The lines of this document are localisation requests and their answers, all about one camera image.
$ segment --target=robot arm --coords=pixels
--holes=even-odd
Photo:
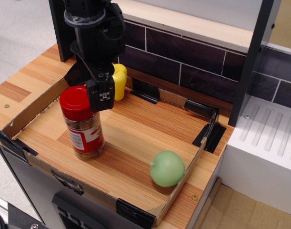
[[[115,87],[112,61],[125,52],[122,12],[110,0],[64,0],[66,23],[73,27],[71,44],[93,112],[111,109]]]

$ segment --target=red lid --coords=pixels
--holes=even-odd
[[[90,109],[86,86],[74,86],[60,95],[60,106],[66,118],[83,121],[94,115]]]

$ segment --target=green apple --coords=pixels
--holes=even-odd
[[[151,178],[161,187],[176,185],[185,172],[180,156],[170,150],[158,153],[150,165]]]

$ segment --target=brick wall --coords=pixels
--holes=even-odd
[[[252,95],[291,108],[291,55],[264,47]]]
[[[126,21],[127,67],[233,103],[245,53]]]

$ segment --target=glass jar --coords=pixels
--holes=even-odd
[[[104,147],[100,113],[90,109],[86,87],[66,89],[60,96],[60,106],[75,155],[82,160],[99,157]]]

